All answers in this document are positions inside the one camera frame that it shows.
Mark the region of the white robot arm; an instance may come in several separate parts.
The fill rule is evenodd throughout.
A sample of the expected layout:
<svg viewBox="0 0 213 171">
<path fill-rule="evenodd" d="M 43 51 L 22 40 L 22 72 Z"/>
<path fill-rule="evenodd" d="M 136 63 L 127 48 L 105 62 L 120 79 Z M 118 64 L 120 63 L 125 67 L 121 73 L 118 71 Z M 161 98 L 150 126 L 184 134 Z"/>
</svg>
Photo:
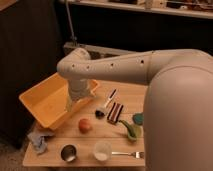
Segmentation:
<svg viewBox="0 0 213 171">
<path fill-rule="evenodd" d="M 81 98 L 88 79 L 147 87 L 147 171 L 213 171 L 213 56 L 197 49 L 153 50 L 93 60 L 83 48 L 57 64 L 69 94 Z"/>
</svg>

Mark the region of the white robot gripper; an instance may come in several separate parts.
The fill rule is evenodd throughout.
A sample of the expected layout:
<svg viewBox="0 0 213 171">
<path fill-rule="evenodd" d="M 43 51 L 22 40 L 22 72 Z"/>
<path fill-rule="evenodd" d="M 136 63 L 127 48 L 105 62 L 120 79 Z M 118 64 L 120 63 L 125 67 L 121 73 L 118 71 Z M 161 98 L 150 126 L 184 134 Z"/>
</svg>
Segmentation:
<svg viewBox="0 0 213 171">
<path fill-rule="evenodd" d="M 77 112 L 79 111 L 83 106 L 85 106 L 87 103 L 86 99 L 80 99 L 77 101 L 74 101 L 71 99 L 70 96 L 67 96 L 67 101 L 66 101 L 66 105 L 65 105 L 65 109 L 68 112 Z"/>
</svg>

